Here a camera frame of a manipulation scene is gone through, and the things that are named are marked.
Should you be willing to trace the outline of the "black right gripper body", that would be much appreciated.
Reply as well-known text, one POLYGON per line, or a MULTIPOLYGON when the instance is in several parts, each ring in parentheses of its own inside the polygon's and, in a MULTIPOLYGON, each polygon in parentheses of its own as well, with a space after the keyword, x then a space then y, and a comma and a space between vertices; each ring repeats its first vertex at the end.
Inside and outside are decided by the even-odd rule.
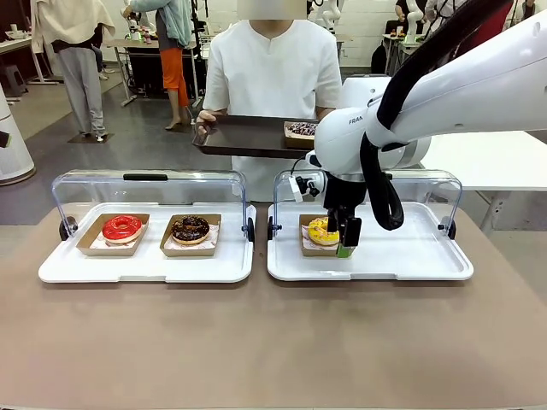
POLYGON ((353 217, 356 207, 365 201, 366 193, 365 182, 346 181, 327 173, 323 208, 335 219, 353 217))

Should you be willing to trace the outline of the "person's right hand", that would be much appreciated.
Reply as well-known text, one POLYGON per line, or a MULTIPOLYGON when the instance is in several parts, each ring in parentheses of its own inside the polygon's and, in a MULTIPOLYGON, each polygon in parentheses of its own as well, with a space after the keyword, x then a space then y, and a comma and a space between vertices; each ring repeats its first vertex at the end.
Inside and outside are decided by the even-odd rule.
POLYGON ((209 111, 203 109, 196 119, 196 133, 199 136, 207 136, 215 125, 217 117, 221 116, 222 112, 209 111))

